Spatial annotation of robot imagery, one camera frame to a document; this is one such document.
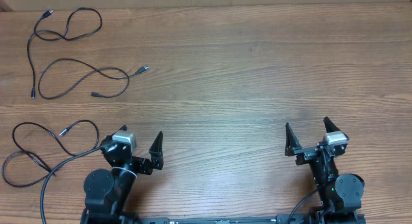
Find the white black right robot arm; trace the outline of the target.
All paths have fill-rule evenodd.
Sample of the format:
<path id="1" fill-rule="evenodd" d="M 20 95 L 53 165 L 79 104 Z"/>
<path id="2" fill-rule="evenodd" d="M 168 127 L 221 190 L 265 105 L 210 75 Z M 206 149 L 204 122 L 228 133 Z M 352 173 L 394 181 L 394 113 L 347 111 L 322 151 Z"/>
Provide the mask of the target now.
<path id="1" fill-rule="evenodd" d="M 285 155 L 295 156 L 297 165 L 308 164 L 314 177 L 315 189 L 306 195 L 288 215 L 288 223 L 365 223 L 362 207 L 364 180 L 357 174 L 340 174 L 335 158 L 346 152 L 347 134 L 342 132 L 328 117 L 323 119 L 326 133 L 315 146 L 304 148 L 289 123 L 285 125 Z M 297 210 L 314 194 L 318 194 L 321 205 L 312 207 L 307 214 Z"/>

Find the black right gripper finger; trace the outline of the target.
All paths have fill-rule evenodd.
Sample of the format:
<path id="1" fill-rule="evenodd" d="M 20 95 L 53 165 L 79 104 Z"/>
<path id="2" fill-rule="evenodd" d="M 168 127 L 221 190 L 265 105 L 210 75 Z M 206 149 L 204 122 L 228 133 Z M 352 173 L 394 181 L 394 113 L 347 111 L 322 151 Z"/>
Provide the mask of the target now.
<path id="1" fill-rule="evenodd" d="M 324 117 L 323 122 L 327 133 L 340 131 L 340 129 L 328 117 Z"/>
<path id="2" fill-rule="evenodd" d="M 286 144 L 285 144 L 285 155 L 293 156 L 296 155 L 301 149 L 301 145 L 295 136 L 290 124 L 287 122 L 285 125 L 286 132 Z"/>

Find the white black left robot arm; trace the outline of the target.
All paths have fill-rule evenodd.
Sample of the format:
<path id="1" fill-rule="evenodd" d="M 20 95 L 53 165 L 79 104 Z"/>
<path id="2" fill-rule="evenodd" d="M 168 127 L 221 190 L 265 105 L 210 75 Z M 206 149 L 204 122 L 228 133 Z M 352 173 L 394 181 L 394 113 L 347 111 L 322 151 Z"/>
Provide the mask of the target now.
<path id="1" fill-rule="evenodd" d="M 122 126 L 108 135 L 100 150 L 111 170 L 97 169 L 88 174 L 83 189 L 86 194 L 81 223 L 143 223 L 137 213 L 126 212 L 129 193 L 139 174 L 151 175 L 164 166 L 163 133 L 159 132 L 149 148 L 150 159 L 133 155 L 137 148 L 135 134 Z"/>

